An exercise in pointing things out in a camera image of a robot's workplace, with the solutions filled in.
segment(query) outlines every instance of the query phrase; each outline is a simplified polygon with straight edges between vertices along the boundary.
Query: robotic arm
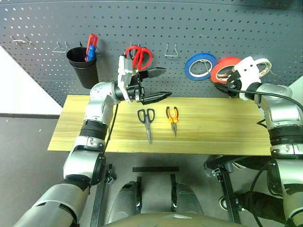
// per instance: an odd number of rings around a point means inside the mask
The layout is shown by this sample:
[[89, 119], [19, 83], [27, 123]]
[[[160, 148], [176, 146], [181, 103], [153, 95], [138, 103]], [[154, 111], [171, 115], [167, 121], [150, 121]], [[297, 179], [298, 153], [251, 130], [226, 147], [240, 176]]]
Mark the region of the robotic arm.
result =
[[229, 96], [254, 100], [264, 112], [273, 160], [267, 169], [267, 184], [273, 195], [284, 199], [288, 224], [303, 224], [303, 112], [291, 99], [289, 87], [261, 83], [252, 57], [234, 66], [226, 86], [215, 86]]
[[132, 60], [119, 58], [118, 82], [98, 83], [90, 91], [83, 126], [63, 168], [64, 180], [47, 190], [14, 227], [77, 227], [90, 187], [101, 180], [104, 171], [105, 137], [120, 101], [136, 100], [143, 105], [167, 98], [171, 92], [145, 96], [141, 82], [159, 76], [163, 68], [133, 71]]

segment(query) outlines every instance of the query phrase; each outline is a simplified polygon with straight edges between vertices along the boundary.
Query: wire hook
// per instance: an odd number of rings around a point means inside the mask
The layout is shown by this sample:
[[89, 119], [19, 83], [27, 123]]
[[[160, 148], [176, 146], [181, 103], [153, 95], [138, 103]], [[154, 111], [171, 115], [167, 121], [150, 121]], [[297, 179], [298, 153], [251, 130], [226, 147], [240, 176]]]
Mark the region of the wire hook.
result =
[[208, 67], [207, 67], [207, 65], [206, 65], [206, 63], [205, 63], [206, 61], [205, 61], [205, 60], [201, 60], [201, 63], [202, 63], [202, 62], [204, 63], [204, 65], [205, 65], [205, 67], [206, 67], [207, 72], [209, 72], [209, 71], [208, 71]]
[[132, 53], [132, 50], [129, 51], [129, 57], [133, 60], [134, 59], [134, 56], [135, 54], [137, 53], [136, 50], [134, 50], [134, 52]]
[[69, 48], [69, 47], [68, 47], [66, 41], [64, 41], [64, 43], [65, 43], [65, 51], [57, 51], [57, 49], [59, 49], [59, 48], [61, 49], [62, 48], [61, 45], [60, 45], [60, 43], [59, 43], [59, 40], [57, 40], [57, 47], [55, 47], [55, 49], [53, 49], [53, 52], [54, 53], [66, 53], [67, 52], [67, 48]]
[[175, 52], [176, 52], [176, 55], [169, 55], [169, 54], [166, 54], [166, 53], [167, 53], [167, 50], [168, 50], [168, 48], [169, 48], [169, 43], [167, 43], [166, 51], [165, 51], [165, 53], [164, 53], [164, 56], [166, 56], [166, 57], [178, 57], [179, 54], [178, 54], [178, 52], [177, 52], [176, 47], [177, 47], [177, 43], [175, 43]]
[[22, 42], [23, 44], [28, 44], [30, 45], [32, 42], [29, 40], [26, 34], [23, 34], [23, 37], [27, 39], [27, 41], [24, 41], [23, 39], [15, 39], [12, 35], [10, 35], [10, 38], [12, 39], [12, 43], [16, 43], [18, 45], [18, 42]]

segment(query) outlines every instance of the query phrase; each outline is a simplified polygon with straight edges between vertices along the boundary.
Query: wooden board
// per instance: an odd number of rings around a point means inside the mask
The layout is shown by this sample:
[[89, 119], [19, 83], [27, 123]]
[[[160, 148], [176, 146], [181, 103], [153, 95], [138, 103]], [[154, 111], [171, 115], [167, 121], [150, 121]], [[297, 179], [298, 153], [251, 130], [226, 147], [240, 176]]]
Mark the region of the wooden board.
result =
[[[71, 150], [88, 101], [89, 96], [67, 97], [48, 150]], [[174, 106], [179, 111], [176, 138], [165, 114], [166, 106], [172, 114]], [[153, 108], [156, 113], [151, 124], [152, 144], [137, 117], [143, 108]], [[121, 102], [106, 152], [270, 155], [268, 132], [256, 124], [259, 120], [257, 106], [240, 99], [167, 98], [146, 106]]]

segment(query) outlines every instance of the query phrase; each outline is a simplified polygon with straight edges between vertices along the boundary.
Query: pliers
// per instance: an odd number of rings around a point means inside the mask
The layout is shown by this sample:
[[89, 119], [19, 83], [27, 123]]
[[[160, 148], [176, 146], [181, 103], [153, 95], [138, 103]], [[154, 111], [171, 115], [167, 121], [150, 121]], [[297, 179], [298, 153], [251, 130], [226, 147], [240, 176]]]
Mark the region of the pliers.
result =
[[177, 122], [178, 122], [178, 109], [176, 107], [174, 107], [174, 111], [175, 111], [175, 118], [172, 118], [169, 112], [169, 106], [166, 107], [166, 116], [169, 120], [169, 123], [171, 124], [171, 130], [174, 133], [174, 136], [176, 137], [177, 135]]

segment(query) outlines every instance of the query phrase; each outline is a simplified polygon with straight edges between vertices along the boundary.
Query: black-handled scissors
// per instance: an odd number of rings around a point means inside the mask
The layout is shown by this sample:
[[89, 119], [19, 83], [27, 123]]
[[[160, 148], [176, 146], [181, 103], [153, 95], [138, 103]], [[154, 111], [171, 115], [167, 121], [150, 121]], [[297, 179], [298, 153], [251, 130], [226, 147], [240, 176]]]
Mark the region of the black-handled scissors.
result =
[[155, 110], [147, 109], [146, 112], [144, 109], [138, 110], [138, 119], [142, 124], [145, 125], [148, 142], [152, 143], [151, 123], [155, 119]]

